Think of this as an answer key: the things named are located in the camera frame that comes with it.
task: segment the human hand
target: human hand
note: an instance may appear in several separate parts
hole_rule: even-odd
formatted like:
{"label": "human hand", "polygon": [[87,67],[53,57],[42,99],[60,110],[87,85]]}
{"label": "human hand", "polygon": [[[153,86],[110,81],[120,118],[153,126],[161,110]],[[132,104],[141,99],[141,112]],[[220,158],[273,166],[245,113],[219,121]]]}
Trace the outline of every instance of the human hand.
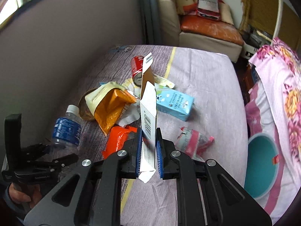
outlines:
{"label": "human hand", "polygon": [[42,199],[42,195],[40,192],[40,185],[39,184],[27,185],[27,188],[28,191],[30,192],[30,196],[16,190],[13,183],[11,183],[11,185],[9,186],[8,192],[12,201],[15,202],[16,204],[29,202],[30,208],[33,208]]}

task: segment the stuffed toy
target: stuffed toy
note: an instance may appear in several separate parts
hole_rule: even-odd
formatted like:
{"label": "stuffed toy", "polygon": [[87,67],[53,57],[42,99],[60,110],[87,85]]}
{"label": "stuffed toy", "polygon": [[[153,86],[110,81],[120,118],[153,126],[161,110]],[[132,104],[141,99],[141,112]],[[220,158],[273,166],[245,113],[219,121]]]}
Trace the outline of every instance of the stuffed toy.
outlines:
{"label": "stuffed toy", "polygon": [[177,13],[179,15],[196,14],[198,0],[177,0]]}

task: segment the red soda can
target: red soda can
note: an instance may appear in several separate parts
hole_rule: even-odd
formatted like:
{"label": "red soda can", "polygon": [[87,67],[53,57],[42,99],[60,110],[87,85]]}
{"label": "red soda can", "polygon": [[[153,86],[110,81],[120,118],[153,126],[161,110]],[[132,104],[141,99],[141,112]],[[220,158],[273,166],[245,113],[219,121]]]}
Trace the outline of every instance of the red soda can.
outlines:
{"label": "red soda can", "polygon": [[142,85],[142,65],[143,56],[133,57],[131,60],[132,78],[136,86],[141,87]]}

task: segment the black clamp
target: black clamp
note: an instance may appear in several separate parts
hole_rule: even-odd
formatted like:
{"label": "black clamp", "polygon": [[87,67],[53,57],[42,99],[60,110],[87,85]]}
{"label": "black clamp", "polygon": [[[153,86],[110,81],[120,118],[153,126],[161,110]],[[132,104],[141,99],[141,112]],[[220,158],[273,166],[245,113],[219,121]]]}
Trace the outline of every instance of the black clamp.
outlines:
{"label": "black clamp", "polygon": [[[36,161],[49,153],[50,145],[35,144],[21,148],[21,114],[12,114],[5,118],[4,134],[6,156],[2,166],[2,177],[5,182],[14,183],[16,190],[30,195],[28,184],[58,182],[58,174],[62,167],[76,163],[76,154],[67,155],[52,162]],[[30,210],[28,203],[23,203],[26,212]]]}
{"label": "black clamp", "polygon": [[[141,144],[138,129],[135,139],[106,160],[80,161],[27,214],[24,224],[120,226],[121,179],[138,177]],[[160,176],[177,181],[178,225],[272,225],[269,215],[215,160],[191,160],[163,140],[160,129],[156,150]]]}

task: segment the teal bowl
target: teal bowl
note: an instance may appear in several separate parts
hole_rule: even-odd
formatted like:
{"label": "teal bowl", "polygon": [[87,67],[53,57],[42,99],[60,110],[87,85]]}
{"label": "teal bowl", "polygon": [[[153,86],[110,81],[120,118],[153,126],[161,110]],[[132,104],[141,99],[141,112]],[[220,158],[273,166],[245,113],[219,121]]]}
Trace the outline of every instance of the teal bowl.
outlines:
{"label": "teal bowl", "polygon": [[279,154],[274,140],[265,133],[257,133],[248,141],[248,162],[244,189],[254,198],[260,199],[273,187],[279,163],[273,158]]}

